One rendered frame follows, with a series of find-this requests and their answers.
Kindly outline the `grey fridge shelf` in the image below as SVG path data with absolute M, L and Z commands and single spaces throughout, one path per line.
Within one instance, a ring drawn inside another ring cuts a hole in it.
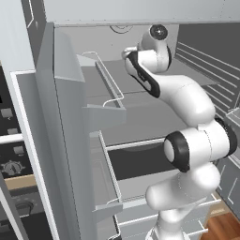
M 123 94 L 144 92 L 143 87 L 127 74 L 123 60 L 104 61 L 103 64 Z M 199 71 L 187 66 L 177 59 L 172 60 L 170 68 L 164 72 L 164 75 L 185 75 L 196 81 L 199 85 L 216 84 L 216 82 L 209 77 L 206 77 Z

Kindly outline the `grey fridge door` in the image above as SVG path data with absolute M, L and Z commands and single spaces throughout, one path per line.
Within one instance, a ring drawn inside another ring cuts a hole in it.
M 45 25 L 37 61 L 37 88 L 52 150 L 56 179 L 70 230 L 69 240 L 101 239 L 96 208 L 89 124 L 84 107 L 103 103 L 108 91 L 86 57 L 74 52 L 68 35 L 51 22 Z

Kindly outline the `grey fridge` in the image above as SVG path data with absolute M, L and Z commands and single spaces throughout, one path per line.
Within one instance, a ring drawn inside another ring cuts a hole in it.
M 180 23 L 218 23 L 223 20 L 225 0 L 44 0 L 48 20 L 59 27 L 90 24 L 146 25 L 135 47 L 153 24 L 167 27 Z

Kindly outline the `black wall oven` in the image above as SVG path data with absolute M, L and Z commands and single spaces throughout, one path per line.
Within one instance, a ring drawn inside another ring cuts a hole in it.
M 0 66 L 0 137 L 16 134 L 21 134 L 21 129 Z M 10 160 L 21 162 L 24 166 L 21 173 L 10 176 L 2 172 L 1 165 Z M 6 180 L 15 206 L 24 201 L 34 205 L 29 216 L 19 215 L 29 240 L 53 240 L 24 141 L 0 143 L 0 172 Z

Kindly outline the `large fridge door bin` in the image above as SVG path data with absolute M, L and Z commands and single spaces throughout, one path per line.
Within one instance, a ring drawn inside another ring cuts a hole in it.
M 100 131 L 90 134 L 90 151 L 94 181 L 96 222 L 110 218 L 123 211 L 121 192 L 113 166 Z

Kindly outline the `grey pointed oven knob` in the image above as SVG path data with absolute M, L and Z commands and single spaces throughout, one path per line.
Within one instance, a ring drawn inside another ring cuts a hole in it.
M 10 160 L 7 163 L 3 163 L 1 167 L 2 167 L 2 172 L 7 173 L 10 176 L 19 174 L 24 169 L 24 166 L 21 164 L 21 162 L 12 161 L 12 160 Z

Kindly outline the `dark round oven knob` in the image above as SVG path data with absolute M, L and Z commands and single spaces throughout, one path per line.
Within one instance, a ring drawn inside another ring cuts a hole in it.
M 16 209 L 21 217 L 29 216 L 33 208 L 34 208 L 34 205 L 29 201 L 18 202 L 16 204 Z

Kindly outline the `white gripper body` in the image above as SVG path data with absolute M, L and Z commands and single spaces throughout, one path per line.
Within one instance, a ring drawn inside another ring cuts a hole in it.
M 137 49 L 136 46 L 135 46 L 135 47 L 127 47 L 127 48 L 125 48 L 125 49 L 122 51 L 122 53 L 121 53 L 122 59 L 126 59 L 127 56 L 128 56 L 130 53 L 136 52 L 136 51 L 138 51 L 138 49 Z

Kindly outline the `grey base cupboards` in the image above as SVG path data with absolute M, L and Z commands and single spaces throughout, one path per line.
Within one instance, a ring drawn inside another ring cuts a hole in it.
M 220 159 L 217 163 L 220 172 L 218 195 L 240 221 L 240 161 L 234 156 Z

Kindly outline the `fridge drawer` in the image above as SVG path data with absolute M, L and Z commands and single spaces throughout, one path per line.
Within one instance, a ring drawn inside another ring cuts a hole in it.
M 117 215 L 123 240 L 144 240 L 158 212 L 146 203 L 148 186 L 179 173 L 165 158 L 163 140 L 154 139 L 106 147 L 119 187 L 123 211 Z

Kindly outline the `small fridge door bin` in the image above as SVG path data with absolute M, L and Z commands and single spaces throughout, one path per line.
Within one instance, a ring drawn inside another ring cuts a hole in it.
M 89 130 L 94 132 L 124 124 L 127 119 L 127 110 L 122 103 L 124 99 L 122 91 L 99 55 L 96 52 L 84 52 L 82 56 L 86 54 L 93 54 L 95 59 L 86 57 L 85 66 L 93 67 L 96 70 L 99 80 L 104 83 L 109 94 L 109 99 L 106 99 L 103 103 L 88 103 L 83 108 L 89 124 Z

